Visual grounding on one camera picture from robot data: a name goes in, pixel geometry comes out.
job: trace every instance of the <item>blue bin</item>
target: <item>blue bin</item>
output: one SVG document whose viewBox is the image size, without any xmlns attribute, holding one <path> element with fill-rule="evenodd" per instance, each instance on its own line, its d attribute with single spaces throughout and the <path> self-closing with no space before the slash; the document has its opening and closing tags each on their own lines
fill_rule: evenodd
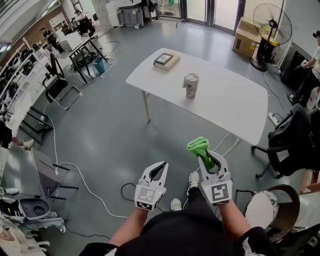
<svg viewBox="0 0 320 256">
<path fill-rule="evenodd" d="M 93 60 L 93 66 L 98 70 L 99 74 L 102 75 L 105 72 L 104 62 L 102 57 L 98 57 Z"/>
</svg>

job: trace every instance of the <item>paper cup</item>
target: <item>paper cup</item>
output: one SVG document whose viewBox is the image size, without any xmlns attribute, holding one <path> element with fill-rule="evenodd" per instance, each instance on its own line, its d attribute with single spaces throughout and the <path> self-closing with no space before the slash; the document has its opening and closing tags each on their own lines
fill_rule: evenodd
<svg viewBox="0 0 320 256">
<path fill-rule="evenodd" d="M 194 73 L 187 74 L 184 78 L 186 96 L 190 99 L 196 97 L 197 88 L 199 84 L 199 76 Z"/>
</svg>

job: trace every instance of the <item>forearm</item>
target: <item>forearm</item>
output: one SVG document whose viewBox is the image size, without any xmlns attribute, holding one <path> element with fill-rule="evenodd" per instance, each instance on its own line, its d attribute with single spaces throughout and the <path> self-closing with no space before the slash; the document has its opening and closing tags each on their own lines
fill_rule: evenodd
<svg viewBox="0 0 320 256">
<path fill-rule="evenodd" d="M 224 230 L 227 234 L 238 240 L 243 234 L 251 229 L 250 224 L 239 211 L 234 201 L 220 205 L 220 212 Z"/>
<path fill-rule="evenodd" d="M 109 244 L 121 246 L 139 237 L 146 222 L 147 215 L 147 210 L 135 208 L 125 223 L 111 237 Z"/>
<path fill-rule="evenodd" d="M 304 66 L 306 68 L 309 68 L 309 67 L 312 67 L 315 63 L 316 63 L 316 59 L 315 58 L 312 58 L 310 61 L 308 61 Z"/>
</svg>

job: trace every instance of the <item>box on table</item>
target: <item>box on table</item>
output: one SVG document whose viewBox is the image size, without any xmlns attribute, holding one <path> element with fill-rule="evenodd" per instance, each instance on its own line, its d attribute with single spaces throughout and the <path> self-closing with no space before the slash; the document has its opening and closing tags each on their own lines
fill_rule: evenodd
<svg viewBox="0 0 320 256">
<path fill-rule="evenodd" d="M 236 29 L 232 50 L 252 58 L 260 40 L 261 36 L 259 35 L 253 20 L 242 17 Z"/>
<path fill-rule="evenodd" d="M 81 43 L 81 36 L 78 32 L 67 34 L 64 40 L 59 41 L 59 44 L 65 51 L 73 51 Z"/>
</svg>

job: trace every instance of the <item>extension cord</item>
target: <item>extension cord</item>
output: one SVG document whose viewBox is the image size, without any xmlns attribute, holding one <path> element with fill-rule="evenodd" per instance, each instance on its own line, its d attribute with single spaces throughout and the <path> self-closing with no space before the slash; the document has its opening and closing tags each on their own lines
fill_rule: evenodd
<svg viewBox="0 0 320 256">
<path fill-rule="evenodd" d="M 275 118 L 271 112 L 268 113 L 268 118 L 271 120 L 271 122 L 274 124 L 274 126 L 278 125 L 278 123 L 279 123 L 278 119 Z"/>
</svg>

